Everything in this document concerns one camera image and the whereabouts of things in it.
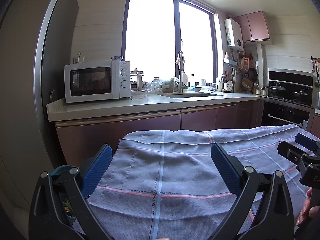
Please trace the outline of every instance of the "window frame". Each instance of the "window frame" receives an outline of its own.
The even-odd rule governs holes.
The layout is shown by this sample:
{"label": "window frame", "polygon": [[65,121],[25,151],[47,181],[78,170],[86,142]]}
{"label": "window frame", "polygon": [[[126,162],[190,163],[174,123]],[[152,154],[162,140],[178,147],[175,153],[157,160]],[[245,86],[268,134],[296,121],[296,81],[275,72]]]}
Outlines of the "window frame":
{"label": "window frame", "polygon": [[[180,9],[179,3],[184,3],[189,6],[192,6],[200,11],[203,11],[209,15],[210,28],[211,28],[211,38],[212,38],[212,56],[213,56],[213,77],[212,81],[215,83],[216,78],[218,77],[218,48],[217,48],[217,38],[216,38],[216,28],[214,24],[214,14],[199,7],[192,3],[189,3],[184,0],[173,0],[173,11],[174,11],[174,32],[175,32],[175,56],[177,57],[179,51],[181,51],[181,29],[180,29]],[[125,60],[125,50],[126,50],[126,37],[127,37],[127,22],[128,22],[128,12],[129,12],[130,0],[126,0],[124,8],[124,21],[122,29],[122,46],[121,46],[121,55]],[[175,76],[179,78],[179,66],[175,65],[176,71]]]}

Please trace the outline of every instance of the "countertop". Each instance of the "countertop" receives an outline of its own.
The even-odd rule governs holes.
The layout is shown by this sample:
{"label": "countertop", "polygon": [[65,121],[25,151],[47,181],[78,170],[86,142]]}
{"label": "countertop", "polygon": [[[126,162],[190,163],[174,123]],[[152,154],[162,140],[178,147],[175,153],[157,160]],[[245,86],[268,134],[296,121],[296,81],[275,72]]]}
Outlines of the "countertop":
{"label": "countertop", "polygon": [[148,97],[143,99],[131,100],[130,98],[121,98],[113,100],[91,101],[71,104],[66,104],[63,98],[48,104],[47,112],[48,119],[50,122],[58,122],[113,115],[170,111],[190,107],[258,100],[260,98],[260,96],[258,95],[246,93],[214,92],[213,94],[219,96],[170,98],[161,94],[149,93]]}

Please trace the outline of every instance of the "kitchen faucet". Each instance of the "kitchen faucet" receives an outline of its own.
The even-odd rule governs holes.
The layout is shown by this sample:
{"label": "kitchen faucet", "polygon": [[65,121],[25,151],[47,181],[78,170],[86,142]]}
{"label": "kitchen faucet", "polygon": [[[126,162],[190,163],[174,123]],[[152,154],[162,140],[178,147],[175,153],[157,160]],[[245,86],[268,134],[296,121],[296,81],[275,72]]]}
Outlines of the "kitchen faucet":
{"label": "kitchen faucet", "polygon": [[183,57],[183,52],[180,51],[178,53],[178,59],[177,61],[179,62],[179,78],[180,78],[180,81],[179,81],[179,93],[182,93],[183,92],[183,83],[182,83],[182,71],[184,71],[184,57]]}

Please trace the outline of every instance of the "microwave window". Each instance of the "microwave window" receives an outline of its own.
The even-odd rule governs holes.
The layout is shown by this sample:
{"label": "microwave window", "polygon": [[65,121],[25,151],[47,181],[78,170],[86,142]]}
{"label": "microwave window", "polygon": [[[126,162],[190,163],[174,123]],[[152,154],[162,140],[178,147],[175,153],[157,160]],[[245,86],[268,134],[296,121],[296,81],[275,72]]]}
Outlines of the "microwave window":
{"label": "microwave window", "polygon": [[97,67],[70,71],[71,96],[111,93],[111,68]]}

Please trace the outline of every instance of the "water heater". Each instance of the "water heater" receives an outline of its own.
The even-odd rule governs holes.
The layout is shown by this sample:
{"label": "water heater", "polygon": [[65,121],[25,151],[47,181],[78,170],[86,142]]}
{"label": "water heater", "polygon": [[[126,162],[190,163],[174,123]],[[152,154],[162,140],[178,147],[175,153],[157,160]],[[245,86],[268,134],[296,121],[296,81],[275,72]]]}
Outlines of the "water heater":
{"label": "water heater", "polygon": [[243,50],[242,34],[240,25],[233,19],[226,19],[224,21],[227,31],[228,46],[233,47],[234,50]]}

